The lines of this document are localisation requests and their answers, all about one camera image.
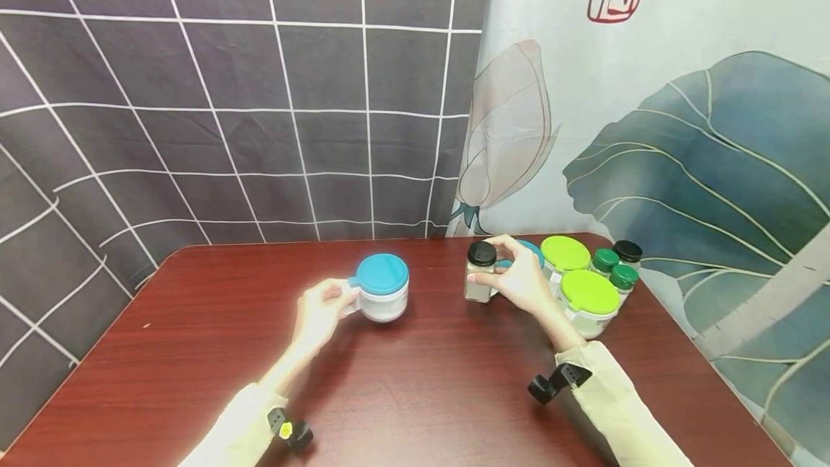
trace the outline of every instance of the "gray grid curtain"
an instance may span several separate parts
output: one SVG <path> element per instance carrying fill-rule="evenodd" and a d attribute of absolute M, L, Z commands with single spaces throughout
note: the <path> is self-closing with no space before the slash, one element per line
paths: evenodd
<path fill-rule="evenodd" d="M 0 449 L 193 244 L 442 236 L 486 0 L 0 0 Z"/>

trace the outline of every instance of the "hand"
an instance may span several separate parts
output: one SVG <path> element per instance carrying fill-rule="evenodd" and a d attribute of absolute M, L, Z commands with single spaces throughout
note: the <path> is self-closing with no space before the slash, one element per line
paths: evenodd
<path fill-rule="evenodd" d="M 316 354 L 331 339 L 343 310 L 357 297 L 356 289 L 342 293 L 346 280 L 330 277 L 309 288 L 297 300 L 293 345 Z"/>
<path fill-rule="evenodd" d="M 556 310 L 548 281 L 539 267 L 539 259 L 530 249 L 515 241 L 509 234 L 487 238 L 485 242 L 496 247 L 499 259 L 513 260 L 509 269 L 502 268 L 495 275 L 476 272 L 469 280 L 479 285 L 496 288 L 516 307 L 531 313 L 536 319 L 550 310 Z"/>

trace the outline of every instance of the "wrist strap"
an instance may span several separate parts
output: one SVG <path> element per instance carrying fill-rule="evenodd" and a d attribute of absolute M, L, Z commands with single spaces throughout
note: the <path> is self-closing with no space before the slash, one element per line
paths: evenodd
<path fill-rule="evenodd" d="M 566 387 L 570 387 L 572 390 L 578 389 L 579 386 L 585 384 L 586 380 L 591 378 L 591 375 L 593 373 L 590 370 L 579 367 L 579 365 L 562 363 L 553 370 L 549 378 L 536 375 L 530 381 L 527 390 L 537 402 L 545 406 L 553 400 L 553 397 L 558 395 L 559 391 L 562 391 Z"/>
<path fill-rule="evenodd" d="M 268 425 L 271 427 L 271 432 L 288 444 L 295 455 L 299 455 L 313 439 L 313 433 L 308 424 L 302 420 L 291 422 L 282 407 L 275 407 L 268 412 Z"/>

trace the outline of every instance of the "green lid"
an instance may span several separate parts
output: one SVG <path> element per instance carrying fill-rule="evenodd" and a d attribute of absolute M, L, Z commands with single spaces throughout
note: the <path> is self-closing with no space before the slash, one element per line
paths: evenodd
<path fill-rule="evenodd" d="M 568 272 L 562 277 L 561 288 L 573 310 L 606 316 L 616 312 L 620 306 L 617 289 L 594 271 Z"/>
<path fill-rule="evenodd" d="M 591 253 L 579 241 L 567 236 L 549 236 L 542 241 L 542 255 L 557 270 L 580 270 L 588 268 Z"/>
<path fill-rule="evenodd" d="M 634 288 L 634 283 L 639 280 L 639 277 L 639 272 L 634 270 L 633 267 L 619 264 L 614 265 L 614 268 L 611 269 L 610 280 L 614 287 L 620 290 L 628 290 L 629 288 Z"/>
<path fill-rule="evenodd" d="M 611 249 L 597 249 L 594 254 L 594 266 L 601 272 L 611 272 L 614 265 L 620 263 L 620 257 Z"/>

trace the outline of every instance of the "sleeve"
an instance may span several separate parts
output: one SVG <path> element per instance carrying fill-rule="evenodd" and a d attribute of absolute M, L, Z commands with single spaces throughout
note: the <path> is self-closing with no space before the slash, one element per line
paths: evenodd
<path fill-rule="evenodd" d="M 631 379 L 601 342 L 593 341 L 556 355 L 593 375 L 573 390 L 586 417 L 604 435 L 621 467 L 691 466 L 677 444 L 651 416 Z"/>
<path fill-rule="evenodd" d="M 268 413 L 287 402 L 255 383 L 245 386 L 179 467 L 255 467 L 274 438 Z"/>

